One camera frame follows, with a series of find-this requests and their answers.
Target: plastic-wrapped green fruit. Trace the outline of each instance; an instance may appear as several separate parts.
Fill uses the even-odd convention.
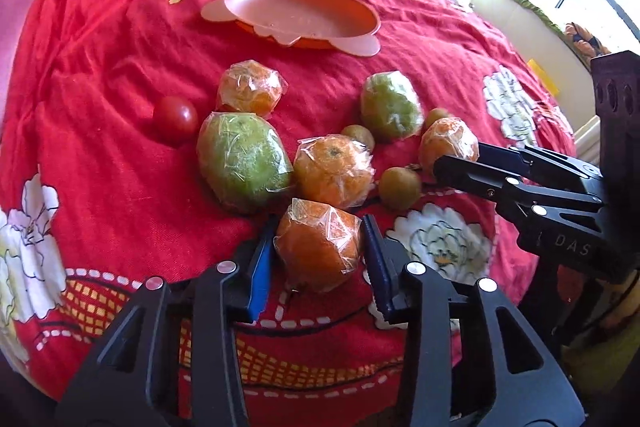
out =
[[[365,127],[380,141],[418,134],[424,122],[418,95],[400,71],[376,73],[365,82],[360,96]]]
[[[196,146],[200,172],[220,203],[255,212],[290,186],[293,167],[275,129],[253,113],[211,113]]]

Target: green cloth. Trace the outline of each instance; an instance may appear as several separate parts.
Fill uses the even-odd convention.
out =
[[[566,44],[569,47],[569,49],[571,49],[572,52],[574,52],[574,55],[580,59],[584,67],[587,68],[587,70],[591,71],[589,62],[574,47],[573,40],[564,34],[560,26],[555,24],[549,17],[546,16],[546,14],[538,6],[533,4],[530,0],[514,0],[514,1],[516,1],[516,3],[518,3],[523,8],[526,8],[527,10],[531,10],[533,13],[535,13],[538,16],[538,18],[543,23],[545,23],[545,26],[548,27],[553,33],[555,33],[558,36],[558,38],[561,39],[561,41],[564,42],[564,44]]]

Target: red tomato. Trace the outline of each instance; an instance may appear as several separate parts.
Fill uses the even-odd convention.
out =
[[[166,96],[154,108],[154,124],[162,138],[172,144],[180,144],[195,134],[198,114],[189,100]]]

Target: black cable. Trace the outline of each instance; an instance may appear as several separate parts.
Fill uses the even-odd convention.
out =
[[[629,293],[633,291],[633,289],[636,287],[636,284],[638,284],[638,280],[640,280],[640,270],[636,270],[636,276],[634,277],[634,280],[629,285],[629,288],[627,288],[625,292],[620,296],[620,299],[618,299],[612,305],[610,305],[598,317],[596,317],[591,322],[588,322],[586,325],[580,328],[580,330],[578,330],[576,334],[580,335],[581,333],[584,333],[585,331],[590,330],[591,328],[596,326],[601,320],[603,320],[604,318],[612,314],[613,311],[615,311],[615,309],[617,309],[617,307],[620,306],[620,304],[622,304],[622,302],[629,296]]]

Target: small brown fruit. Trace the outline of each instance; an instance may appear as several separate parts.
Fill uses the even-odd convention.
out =
[[[364,147],[369,149],[369,151],[372,151],[373,147],[376,146],[376,141],[373,139],[373,135],[369,132],[369,129],[361,125],[348,125],[340,131],[340,134],[344,134],[364,144]]]
[[[440,118],[447,118],[449,116],[453,116],[449,111],[444,109],[443,107],[436,107],[435,109],[431,109],[429,114],[427,115],[426,120],[424,121],[423,130],[427,132],[429,127],[431,127],[436,120]]]
[[[378,182],[380,199],[392,210],[408,210],[420,199],[421,192],[420,176],[403,167],[387,169]]]

